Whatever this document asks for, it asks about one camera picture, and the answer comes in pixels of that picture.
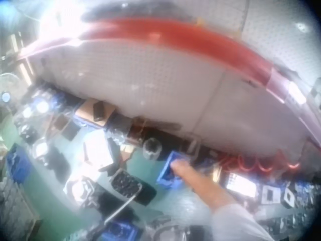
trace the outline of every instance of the black phone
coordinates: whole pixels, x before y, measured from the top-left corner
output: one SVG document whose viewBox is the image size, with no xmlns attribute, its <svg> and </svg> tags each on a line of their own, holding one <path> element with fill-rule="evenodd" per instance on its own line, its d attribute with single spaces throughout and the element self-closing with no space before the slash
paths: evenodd
<svg viewBox="0 0 321 241">
<path fill-rule="evenodd" d="M 98 122 L 105 118 L 104 102 L 100 101 L 94 104 L 94 121 Z"/>
</svg>

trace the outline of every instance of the white sleeve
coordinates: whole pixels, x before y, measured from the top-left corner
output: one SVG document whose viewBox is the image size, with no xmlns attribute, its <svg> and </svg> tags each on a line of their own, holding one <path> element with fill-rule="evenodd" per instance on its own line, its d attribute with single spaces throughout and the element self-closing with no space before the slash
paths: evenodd
<svg viewBox="0 0 321 241">
<path fill-rule="evenodd" d="M 224 206 L 213 214 L 214 241 L 273 241 L 271 236 L 239 204 Z"/>
</svg>

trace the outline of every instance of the red curved edge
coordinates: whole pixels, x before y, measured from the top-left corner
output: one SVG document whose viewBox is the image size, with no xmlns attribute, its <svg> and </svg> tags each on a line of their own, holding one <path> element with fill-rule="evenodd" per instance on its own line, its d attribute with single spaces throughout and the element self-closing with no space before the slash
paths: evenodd
<svg viewBox="0 0 321 241">
<path fill-rule="evenodd" d="M 27 46 L 18 59 L 70 45 L 73 39 L 37 40 Z M 279 74 L 271 62 L 231 38 L 190 24 L 153 18 L 106 20 L 88 24 L 77 39 L 84 42 L 129 40 L 203 55 L 263 85 L 282 103 L 288 95 L 290 80 Z M 307 104 L 297 117 L 321 145 L 321 126 Z"/>
</svg>

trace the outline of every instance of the hand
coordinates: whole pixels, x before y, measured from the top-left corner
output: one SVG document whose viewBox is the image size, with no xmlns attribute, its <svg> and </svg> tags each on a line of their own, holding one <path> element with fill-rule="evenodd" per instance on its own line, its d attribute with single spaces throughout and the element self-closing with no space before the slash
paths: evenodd
<svg viewBox="0 0 321 241">
<path fill-rule="evenodd" d="M 180 177 L 183 177 L 186 171 L 191 167 L 189 162 L 184 159 L 176 159 L 170 163 L 170 166 L 173 172 Z"/>
</svg>

